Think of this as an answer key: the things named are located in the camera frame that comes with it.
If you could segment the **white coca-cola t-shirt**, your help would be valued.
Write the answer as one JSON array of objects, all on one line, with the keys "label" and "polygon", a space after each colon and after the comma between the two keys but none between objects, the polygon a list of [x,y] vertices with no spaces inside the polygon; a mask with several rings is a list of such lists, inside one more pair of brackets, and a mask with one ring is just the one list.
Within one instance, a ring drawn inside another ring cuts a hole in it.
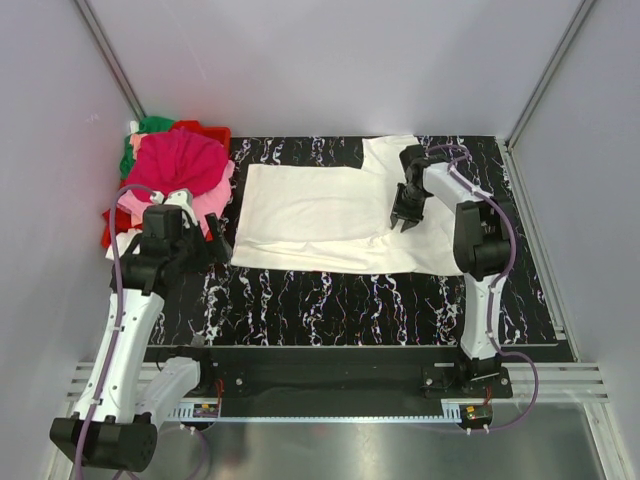
[{"label": "white coca-cola t-shirt", "polygon": [[237,267],[385,275],[458,276],[454,217],[438,199],[425,218],[390,226],[400,152],[412,135],[362,142],[359,168],[254,164],[245,182],[231,263]]}]

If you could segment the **green t-shirt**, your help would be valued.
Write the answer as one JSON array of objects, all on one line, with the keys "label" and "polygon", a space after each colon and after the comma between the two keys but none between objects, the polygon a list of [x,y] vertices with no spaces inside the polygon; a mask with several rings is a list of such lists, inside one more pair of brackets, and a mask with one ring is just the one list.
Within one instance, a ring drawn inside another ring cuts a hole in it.
[{"label": "green t-shirt", "polygon": [[124,140],[124,153],[119,163],[122,180],[128,177],[135,164],[142,139],[149,134],[167,132],[174,123],[175,120],[161,116],[147,116],[130,123],[130,134]]}]

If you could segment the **white t-shirt in bin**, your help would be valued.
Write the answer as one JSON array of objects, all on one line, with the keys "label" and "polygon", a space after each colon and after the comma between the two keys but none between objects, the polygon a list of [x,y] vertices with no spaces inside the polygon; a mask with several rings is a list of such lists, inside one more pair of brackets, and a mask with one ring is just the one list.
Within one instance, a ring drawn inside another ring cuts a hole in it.
[{"label": "white t-shirt in bin", "polygon": [[[133,240],[136,238],[137,235],[141,234],[142,231],[140,229],[136,229],[136,228],[131,228],[126,232],[121,232],[118,233],[116,235],[116,244],[117,244],[117,251],[118,251],[118,255],[122,256],[126,250],[130,247],[130,245],[132,244]],[[113,251],[113,247],[109,246],[106,250],[105,253],[105,258],[107,260],[113,261],[114,260],[114,251]]]}]

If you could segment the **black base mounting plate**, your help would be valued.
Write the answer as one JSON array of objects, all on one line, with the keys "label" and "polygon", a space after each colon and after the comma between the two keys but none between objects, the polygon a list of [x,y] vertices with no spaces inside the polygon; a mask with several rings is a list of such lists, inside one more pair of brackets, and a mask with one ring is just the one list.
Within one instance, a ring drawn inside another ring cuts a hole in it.
[{"label": "black base mounting plate", "polygon": [[258,405],[392,402],[415,408],[444,400],[481,404],[514,397],[506,368],[472,379],[455,347],[210,347],[225,391],[222,403]]}]

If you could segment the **magenta t-shirt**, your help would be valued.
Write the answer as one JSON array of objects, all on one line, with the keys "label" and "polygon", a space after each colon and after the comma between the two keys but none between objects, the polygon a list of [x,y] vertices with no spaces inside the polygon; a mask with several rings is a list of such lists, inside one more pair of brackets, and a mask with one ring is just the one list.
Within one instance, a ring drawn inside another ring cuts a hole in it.
[{"label": "magenta t-shirt", "polygon": [[165,196],[188,189],[197,197],[221,183],[228,162],[219,141],[185,128],[145,134],[126,185],[142,185]]}]

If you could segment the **light pink t-shirt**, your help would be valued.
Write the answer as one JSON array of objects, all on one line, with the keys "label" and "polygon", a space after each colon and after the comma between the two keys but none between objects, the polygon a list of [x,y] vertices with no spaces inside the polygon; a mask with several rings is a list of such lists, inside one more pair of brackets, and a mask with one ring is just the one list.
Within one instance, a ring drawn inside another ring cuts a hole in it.
[{"label": "light pink t-shirt", "polygon": [[[193,209],[202,229],[204,236],[209,234],[209,227],[205,216],[214,213],[218,219],[221,218],[224,208],[232,196],[231,177],[235,164],[229,160],[219,184],[212,190],[197,196],[193,199]],[[139,200],[133,193],[125,193],[118,201],[118,208],[131,215],[132,225],[141,225],[144,210],[150,206],[149,202]]]}]

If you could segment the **left aluminium frame post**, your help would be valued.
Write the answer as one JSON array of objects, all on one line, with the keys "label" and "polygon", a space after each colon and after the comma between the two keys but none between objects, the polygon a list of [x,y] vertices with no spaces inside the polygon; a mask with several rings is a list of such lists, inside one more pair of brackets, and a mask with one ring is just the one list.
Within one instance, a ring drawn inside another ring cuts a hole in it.
[{"label": "left aluminium frame post", "polygon": [[91,2],[87,0],[71,0],[70,3],[78,13],[134,119],[141,120],[146,116],[145,109]]}]

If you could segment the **aluminium frame post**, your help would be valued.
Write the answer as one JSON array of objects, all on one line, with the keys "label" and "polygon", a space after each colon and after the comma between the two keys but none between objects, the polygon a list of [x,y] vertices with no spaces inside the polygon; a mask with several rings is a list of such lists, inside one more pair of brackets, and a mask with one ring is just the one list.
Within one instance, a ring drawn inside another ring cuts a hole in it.
[{"label": "aluminium frame post", "polygon": [[597,0],[581,0],[573,13],[568,25],[566,26],[560,40],[554,48],[549,60],[547,61],[542,74],[540,75],[536,85],[529,96],[522,112],[505,139],[505,146],[508,151],[513,151],[518,141],[522,137],[526,127],[531,121],[538,106],[543,100],[546,91],[551,85],[557,71],[559,70],[570,48],[577,39],[585,22],[588,20],[592,10],[597,5]]},{"label": "aluminium frame post", "polygon": [[91,2],[87,0],[71,0],[70,3],[78,13],[134,119],[141,120],[146,116],[145,109]]}]

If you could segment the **right aluminium frame post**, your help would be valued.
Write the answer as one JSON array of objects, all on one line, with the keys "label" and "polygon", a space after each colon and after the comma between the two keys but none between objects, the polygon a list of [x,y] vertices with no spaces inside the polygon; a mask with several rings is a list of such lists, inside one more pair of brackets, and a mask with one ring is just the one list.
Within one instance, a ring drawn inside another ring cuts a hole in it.
[{"label": "right aluminium frame post", "polygon": [[581,0],[573,13],[568,25],[566,26],[560,40],[554,48],[549,60],[547,61],[542,74],[540,75],[536,85],[529,96],[522,112],[505,139],[505,146],[508,151],[513,151],[518,141],[522,137],[526,127],[531,121],[538,106],[543,100],[546,91],[551,85],[557,71],[559,70],[570,48],[577,39],[585,22],[588,20],[592,10],[597,5],[597,0]]}]

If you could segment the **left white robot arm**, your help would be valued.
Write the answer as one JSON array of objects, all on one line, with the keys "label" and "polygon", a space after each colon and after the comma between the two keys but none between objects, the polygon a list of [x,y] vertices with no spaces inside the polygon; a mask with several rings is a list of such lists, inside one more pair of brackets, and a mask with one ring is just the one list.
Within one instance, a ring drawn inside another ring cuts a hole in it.
[{"label": "left white robot arm", "polygon": [[128,247],[113,249],[109,311],[93,368],[72,413],[53,420],[50,440],[86,467],[144,471],[159,430],[182,398],[220,392],[223,383],[202,346],[177,347],[144,389],[138,388],[148,341],[172,288],[188,273],[230,258],[222,239],[205,239],[190,205],[165,200],[148,207]]}]

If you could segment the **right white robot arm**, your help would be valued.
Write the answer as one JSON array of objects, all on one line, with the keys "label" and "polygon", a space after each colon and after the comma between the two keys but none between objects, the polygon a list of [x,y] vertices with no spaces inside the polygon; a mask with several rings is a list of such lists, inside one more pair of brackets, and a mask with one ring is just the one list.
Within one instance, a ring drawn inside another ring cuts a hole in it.
[{"label": "right white robot arm", "polygon": [[430,199],[442,202],[454,216],[452,253],[465,279],[466,298],[460,366],[453,375],[457,390],[472,397],[500,369],[500,301],[517,246],[507,205],[457,170],[468,157],[468,149],[460,145],[405,147],[399,154],[405,180],[397,186],[390,223],[400,224],[403,232],[415,228]]}]

